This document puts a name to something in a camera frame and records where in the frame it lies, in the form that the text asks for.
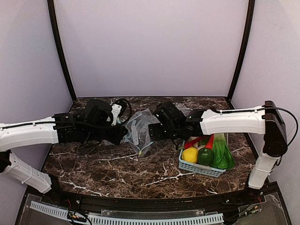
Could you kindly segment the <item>green white bok choy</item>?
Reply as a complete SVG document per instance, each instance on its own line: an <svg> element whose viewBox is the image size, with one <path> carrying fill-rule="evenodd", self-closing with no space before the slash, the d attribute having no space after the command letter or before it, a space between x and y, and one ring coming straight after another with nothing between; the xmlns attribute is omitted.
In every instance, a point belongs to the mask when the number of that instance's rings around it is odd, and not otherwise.
<svg viewBox="0 0 300 225"><path fill-rule="evenodd" d="M222 170L231 170L234 167L234 159L224 133L214 134L212 153L214 158L210 163L210 167Z"/></svg>

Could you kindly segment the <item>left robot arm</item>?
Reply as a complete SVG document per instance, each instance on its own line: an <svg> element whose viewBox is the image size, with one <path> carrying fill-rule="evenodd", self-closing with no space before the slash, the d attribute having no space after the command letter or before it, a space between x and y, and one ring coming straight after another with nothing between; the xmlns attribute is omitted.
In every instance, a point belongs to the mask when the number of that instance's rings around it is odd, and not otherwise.
<svg viewBox="0 0 300 225"><path fill-rule="evenodd" d="M53 189L59 190L58 179L42 173L23 162L11 150L37 144L87 143L89 141L109 141L119 145L128 133L126 122L118 118L131 104L124 98L111 105L92 99L77 113L58 113L41 120L0 125L0 172L7 174L22 184L35 188L42 194Z"/></svg>

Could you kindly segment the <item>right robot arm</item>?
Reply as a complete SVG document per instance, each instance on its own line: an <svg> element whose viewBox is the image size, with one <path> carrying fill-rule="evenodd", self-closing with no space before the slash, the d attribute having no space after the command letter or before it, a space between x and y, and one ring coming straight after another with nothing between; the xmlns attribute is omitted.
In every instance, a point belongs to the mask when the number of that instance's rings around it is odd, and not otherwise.
<svg viewBox="0 0 300 225"><path fill-rule="evenodd" d="M263 135L264 146L250 173L248 186L261 189L277 161L287 152L285 123L281 109L272 101L247 109L198 109L184 115L173 103L160 104L154 111L158 123L150 124L150 140L188 140L190 137L220 133L252 133Z"/></svg>

